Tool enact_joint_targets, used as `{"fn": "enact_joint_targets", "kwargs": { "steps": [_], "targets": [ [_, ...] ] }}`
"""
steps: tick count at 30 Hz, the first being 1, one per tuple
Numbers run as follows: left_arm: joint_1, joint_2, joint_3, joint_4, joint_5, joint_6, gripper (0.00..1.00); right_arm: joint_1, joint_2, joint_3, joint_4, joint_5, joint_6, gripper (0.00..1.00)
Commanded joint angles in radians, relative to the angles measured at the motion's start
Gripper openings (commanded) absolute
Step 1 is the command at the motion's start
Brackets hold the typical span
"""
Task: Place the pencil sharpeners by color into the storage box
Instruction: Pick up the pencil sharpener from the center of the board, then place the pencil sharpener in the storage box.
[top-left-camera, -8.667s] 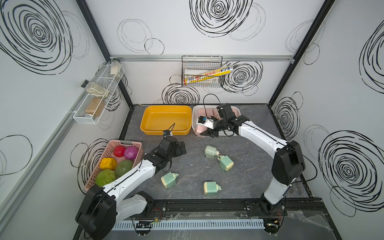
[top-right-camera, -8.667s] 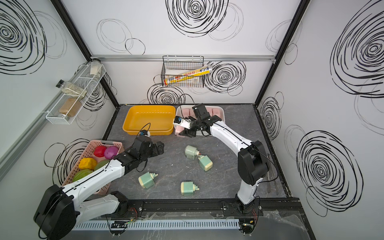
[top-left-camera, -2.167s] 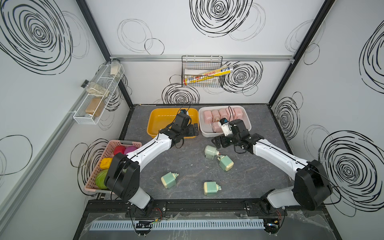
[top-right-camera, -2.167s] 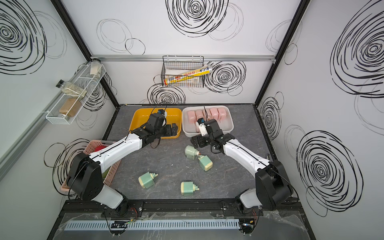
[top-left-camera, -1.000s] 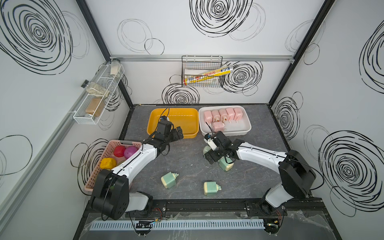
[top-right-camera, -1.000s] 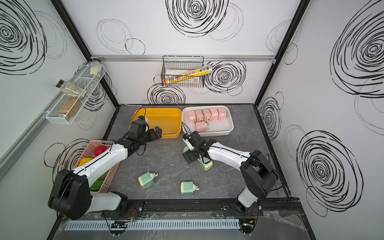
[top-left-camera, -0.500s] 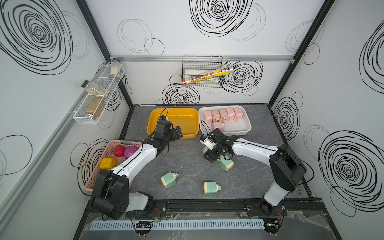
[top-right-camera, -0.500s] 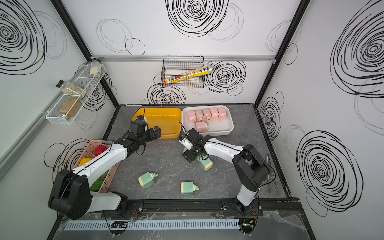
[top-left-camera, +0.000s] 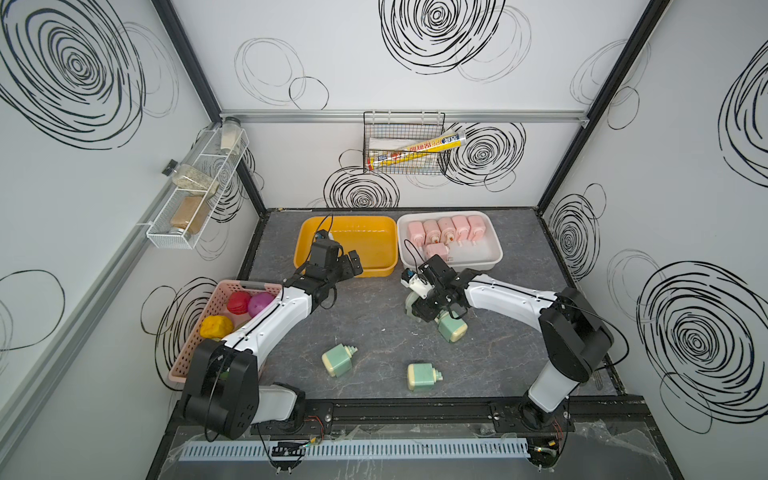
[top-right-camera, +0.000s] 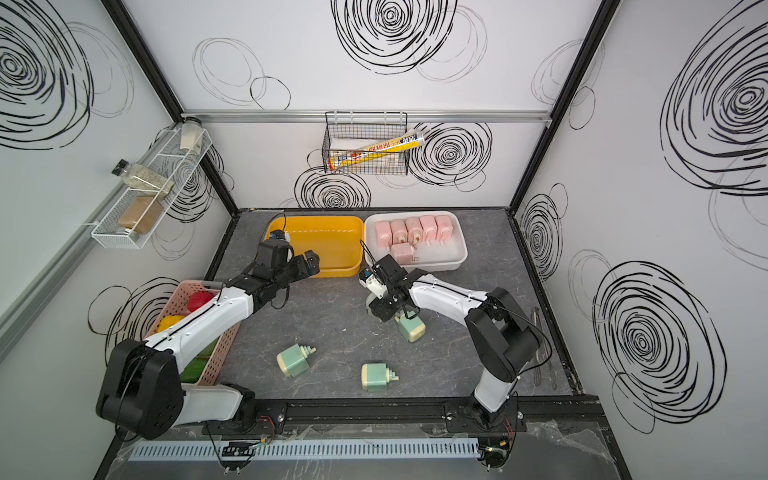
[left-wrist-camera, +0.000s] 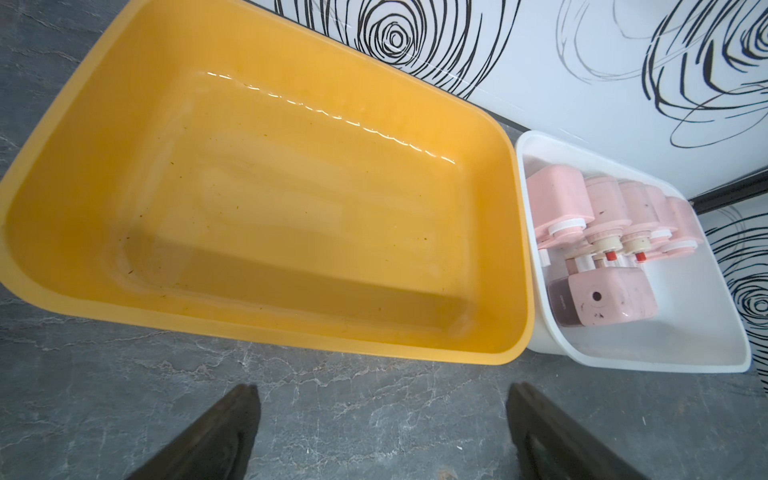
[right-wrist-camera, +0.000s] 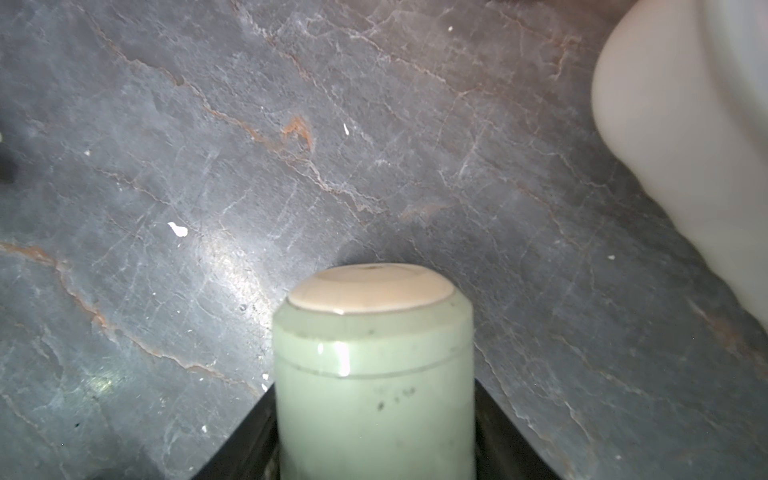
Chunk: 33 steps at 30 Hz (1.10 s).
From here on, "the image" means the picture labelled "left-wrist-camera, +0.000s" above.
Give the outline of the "yellow plastic tray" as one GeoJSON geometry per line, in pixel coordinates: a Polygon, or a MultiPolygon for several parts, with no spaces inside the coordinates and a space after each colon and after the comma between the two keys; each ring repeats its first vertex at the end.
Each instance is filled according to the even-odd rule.
{"type": "Polygon", "coordinates": [[[1,182],[40,308],[500,365],[535,316],[524,180],[484,111],[243,1],[132,1],[1,182]]]}

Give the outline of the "pink sharpener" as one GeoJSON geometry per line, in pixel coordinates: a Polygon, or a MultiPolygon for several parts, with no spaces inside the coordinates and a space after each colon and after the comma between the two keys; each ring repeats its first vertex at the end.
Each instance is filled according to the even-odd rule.
{"type": "Polygon", "coordinates": [[[659,306],[646,273],[637,267],[606,267],[552,281],[552,315],[563,327],[600,327],[648,320],[659,306]]]}
{"type": "Polygon", "coordinates": [[[667,197],[662,190],[652,185],[646,185],[645,189],[659,222],[658,227],[652,231],[650,236],[651,247],[655,251],[671,240],[678,226],[667,197]]]}
{"type": "Polygon", "coordinates": [[[527,178],[527,191],[539,257],[549,266],[549,251],[580,243],[594,219],[580,170],[549,165],[527,178]]]}
{"type": "Polygon", "coordinates": [[[667,197],[667,203],[676,221],[677,230],[660,251],[670,258],[690,255],[704,242],[697,215],[690,203],[684,199],[667,197]]]}
{"type": "Polygon", "coordinates": [[[618,180],[611,176],[596,176],[586,179],[585,185],[594,220],[584,232],[585,244],[578,256],[598,255],[616,261],[623,250],[624,229],[631,225],[618,180]]]}
{"type": "Polygon", "coordinates": [[[643,263],[652,247],[651,234],[659,227],[660,221],[645,184],[622,181],[619,188],[630,219],[630,225],[623,229],[620,238],[623,253],[633,255],[638,263],[643,263]]]}

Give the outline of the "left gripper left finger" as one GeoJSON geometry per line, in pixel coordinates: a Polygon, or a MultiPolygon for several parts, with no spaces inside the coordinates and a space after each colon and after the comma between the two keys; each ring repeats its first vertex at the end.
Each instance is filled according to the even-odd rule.
{"type": "Polygon", "coordinates": [[[242,479],[260,418],[257,387],[239,384],[129,477],[242,479]]]}

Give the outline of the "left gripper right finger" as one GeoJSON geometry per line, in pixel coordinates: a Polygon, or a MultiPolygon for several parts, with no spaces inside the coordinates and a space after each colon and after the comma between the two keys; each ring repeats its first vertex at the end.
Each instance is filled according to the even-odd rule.
{"type": "Polygon", "coordinates": [[[511,385],[507,422],[522,479],[644,479],[527,382],[511,385]]]}

